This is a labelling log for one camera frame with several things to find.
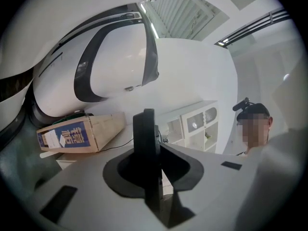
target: man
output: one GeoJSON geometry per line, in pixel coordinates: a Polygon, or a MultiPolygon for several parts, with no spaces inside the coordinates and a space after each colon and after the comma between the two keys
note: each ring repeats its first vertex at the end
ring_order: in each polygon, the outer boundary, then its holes
{"type": "Polygon", "coordinates": [[[238,156],[247,156],[252,148],[263,146],[268,142],[273,118],[263,104],[248,106],[238,114],[236,120],[243,142],[247,146],[247,150],[237,154],[238,156]]]}

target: floor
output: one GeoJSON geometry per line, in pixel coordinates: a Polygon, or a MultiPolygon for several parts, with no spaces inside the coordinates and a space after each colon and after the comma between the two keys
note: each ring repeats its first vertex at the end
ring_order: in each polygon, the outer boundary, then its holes
{"type": "Polygon", "coordinates": [[[42,151],[36,130],[26,118],[21,131],[0,153],[0,173],[12,193],[21,201],[25,201],[38,186],[61,171],[55,157],[40,158],[42,151]]]}

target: baseball cap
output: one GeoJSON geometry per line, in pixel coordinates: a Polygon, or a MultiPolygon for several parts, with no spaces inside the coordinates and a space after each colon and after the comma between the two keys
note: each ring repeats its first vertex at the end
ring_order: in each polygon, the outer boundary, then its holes
{"type": "Polygon", "coordinates": [[[238,114],[236,120],[243,120],[243,119],[253,119],[254,114],[264,114],[264,117],[270,117],[270,113],[268,109],[261,103],[255,103],[248,107],[246,107],[242,112],[238,114]]]}

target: white sticker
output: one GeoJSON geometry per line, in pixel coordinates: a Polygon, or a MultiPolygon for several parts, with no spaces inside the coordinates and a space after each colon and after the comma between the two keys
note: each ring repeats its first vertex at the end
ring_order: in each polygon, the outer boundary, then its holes
{"type": "Polygon", "coordinates": [[[44,134],[48,147],[50,149],[61,148],[55,130],[49,131],[44,134]]]}
{"type": "Polygon", "coordinates": [[[63,135],[60,136],[60,144],[65,147],[65,138],[63,137],[63,135]]]}

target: person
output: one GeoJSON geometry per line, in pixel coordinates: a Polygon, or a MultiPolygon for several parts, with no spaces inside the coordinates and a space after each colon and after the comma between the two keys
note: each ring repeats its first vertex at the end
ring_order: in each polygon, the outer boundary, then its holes
{"type": "Polygon", "coordinates": [[[256,103],[246,107],[238,114],[236,120],[243,142],[247,146],[246,151],[237,156],[247,156],[252,148],[263,146],[268,142],[273,118],[263,104],[256,103]]]}

